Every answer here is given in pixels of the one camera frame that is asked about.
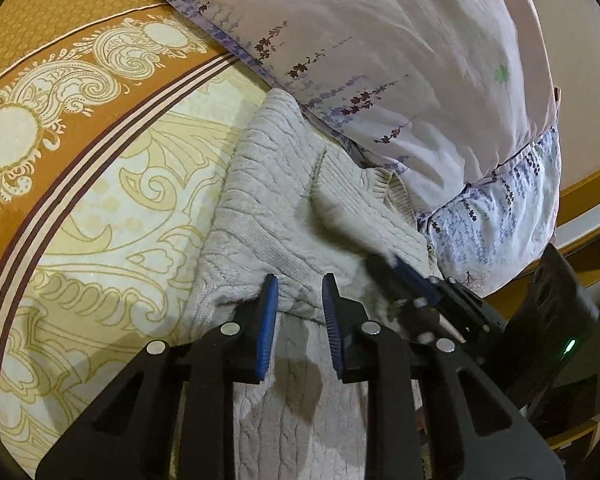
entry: cable knit sweater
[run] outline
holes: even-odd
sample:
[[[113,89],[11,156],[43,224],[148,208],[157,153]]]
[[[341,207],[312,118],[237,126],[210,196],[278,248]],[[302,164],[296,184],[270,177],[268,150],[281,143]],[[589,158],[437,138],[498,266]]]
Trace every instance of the cable knit sweater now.
[[[272,90],[238,144],[180,326],[182,342],[230,317],[264,276],[280,279],[272,362],[259,386],[236,384],[239,479],[362,479],[366,384],[331,366],[321,280],[388,322],[361,256],[398,254],[439,271],[415,229],[407,193],[387,170],[363,170],[311,129],[286,92]]]

